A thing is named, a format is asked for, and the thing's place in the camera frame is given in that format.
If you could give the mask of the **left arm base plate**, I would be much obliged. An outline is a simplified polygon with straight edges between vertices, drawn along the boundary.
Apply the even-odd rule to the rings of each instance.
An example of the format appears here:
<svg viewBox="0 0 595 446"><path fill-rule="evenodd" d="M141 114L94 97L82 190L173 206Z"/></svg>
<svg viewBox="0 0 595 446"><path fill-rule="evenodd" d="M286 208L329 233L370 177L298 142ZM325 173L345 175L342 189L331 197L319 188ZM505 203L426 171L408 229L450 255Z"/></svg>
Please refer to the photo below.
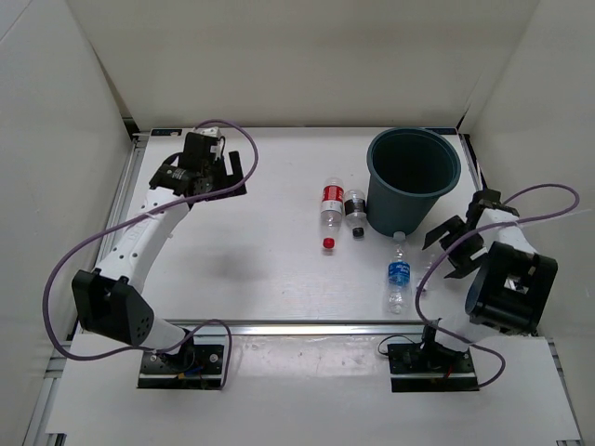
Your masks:
<svg viewBox="0 0 595 446"><path fill-rule="evenodd" d="M210 320L192 330L176 354L144 353L137 389L222 390L229 377L232 333L227 323Z"/></svg>

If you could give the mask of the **blue label Aquafina bottle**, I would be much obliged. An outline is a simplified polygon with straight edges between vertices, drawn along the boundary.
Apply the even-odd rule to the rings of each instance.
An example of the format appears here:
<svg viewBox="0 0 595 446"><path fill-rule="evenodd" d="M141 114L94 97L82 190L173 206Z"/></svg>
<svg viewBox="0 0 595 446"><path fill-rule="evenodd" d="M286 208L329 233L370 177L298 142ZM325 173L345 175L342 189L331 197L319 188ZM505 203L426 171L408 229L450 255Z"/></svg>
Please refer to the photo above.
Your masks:
<svg viewBox="0 0 595 446"><path fill-rule="evenodd" d="M387 305L392 314L405 312L412 300L411 265L404 232L392 236L392 251L387 266Z"/></svg>

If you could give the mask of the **clear unlabeled plastic bottle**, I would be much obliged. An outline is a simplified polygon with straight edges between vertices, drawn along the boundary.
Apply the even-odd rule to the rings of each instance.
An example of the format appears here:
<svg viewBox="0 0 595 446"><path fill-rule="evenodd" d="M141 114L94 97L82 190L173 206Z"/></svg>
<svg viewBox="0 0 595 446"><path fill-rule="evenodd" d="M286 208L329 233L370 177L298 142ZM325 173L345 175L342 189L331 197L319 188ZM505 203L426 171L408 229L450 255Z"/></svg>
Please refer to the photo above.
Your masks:
<svg viewBox="0 0 595 446"><path fill-rule="evenodd" d="M440 255L439 251L430 249L422 250L419 254L416 270L416 290L419 290L422 295L426 295L431 286L431 279L427 279L424 284L421 284L422 279Z"/></svg>

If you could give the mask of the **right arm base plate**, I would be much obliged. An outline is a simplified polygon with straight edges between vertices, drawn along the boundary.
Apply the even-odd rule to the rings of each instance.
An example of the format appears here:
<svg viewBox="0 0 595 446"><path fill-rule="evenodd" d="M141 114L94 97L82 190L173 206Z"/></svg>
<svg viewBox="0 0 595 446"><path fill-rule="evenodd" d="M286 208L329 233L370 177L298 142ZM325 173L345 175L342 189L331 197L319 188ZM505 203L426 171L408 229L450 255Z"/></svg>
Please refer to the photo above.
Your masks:
<svg viewBox="0 0 595 446"><path fill-rule="evenodd" d="M468 351L448 353L430 342L396 334L380 341L377 352L389 362L392 393L447 393L479 390Z"/></svg>

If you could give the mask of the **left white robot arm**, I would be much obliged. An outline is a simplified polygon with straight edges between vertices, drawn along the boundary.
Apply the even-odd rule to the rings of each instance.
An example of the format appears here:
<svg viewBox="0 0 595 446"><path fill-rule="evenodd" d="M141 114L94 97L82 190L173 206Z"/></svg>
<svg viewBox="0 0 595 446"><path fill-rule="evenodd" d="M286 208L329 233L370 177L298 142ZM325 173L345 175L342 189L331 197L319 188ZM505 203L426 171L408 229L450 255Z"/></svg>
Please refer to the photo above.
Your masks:
<svg viewBox="0 0 595 446"><path fill-rule="evenodd" d="M183 150L164 160L149 182L141 220L128 226L93 271L78 271L73 297L82 327L135 348L162 350L175 372L192 367L194 348L186 331L158 318L141 292L150 269L177 224L191 211L187 198L222 191L242 195L239 154L224 151L216 127L194 130Z"/></svg>

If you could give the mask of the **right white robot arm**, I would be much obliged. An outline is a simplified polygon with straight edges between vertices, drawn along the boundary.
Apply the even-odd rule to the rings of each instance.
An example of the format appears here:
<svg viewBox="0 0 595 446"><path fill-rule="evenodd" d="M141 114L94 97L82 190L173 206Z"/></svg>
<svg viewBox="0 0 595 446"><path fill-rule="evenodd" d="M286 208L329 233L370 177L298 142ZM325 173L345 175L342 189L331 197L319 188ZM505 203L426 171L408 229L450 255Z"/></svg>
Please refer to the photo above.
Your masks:
<svg viewBox="0 0 595 446"><path fill-rule="evenodd" d="M518 211L503 204L501 193L473 194L466 217L453 216L425 236L424 248L438 242L450 247L461 236L490 223L510 222L483 235L475 234L448 255L454 269L448 279L475 277L467 293L465 313L437 321L449 332L475 343L486 337L530 335L536 331L558 271L555 259L540 255L515 225Z"/></svg>

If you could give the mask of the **red label plastic bottle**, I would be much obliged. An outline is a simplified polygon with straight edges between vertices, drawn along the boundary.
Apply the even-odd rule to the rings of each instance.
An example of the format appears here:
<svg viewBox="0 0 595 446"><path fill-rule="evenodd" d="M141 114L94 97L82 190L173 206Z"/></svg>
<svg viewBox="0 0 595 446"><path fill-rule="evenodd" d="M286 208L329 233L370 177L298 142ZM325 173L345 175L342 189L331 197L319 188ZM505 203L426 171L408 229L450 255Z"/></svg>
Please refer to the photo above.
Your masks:
<svg viewBox="0 0 595 446"><path fill-rule="evenodd" d="M331 252L337 243L343 220L343 195L343 183L338 177L326 180L320 205L320 230L322 247L327 252Z"/></svg>

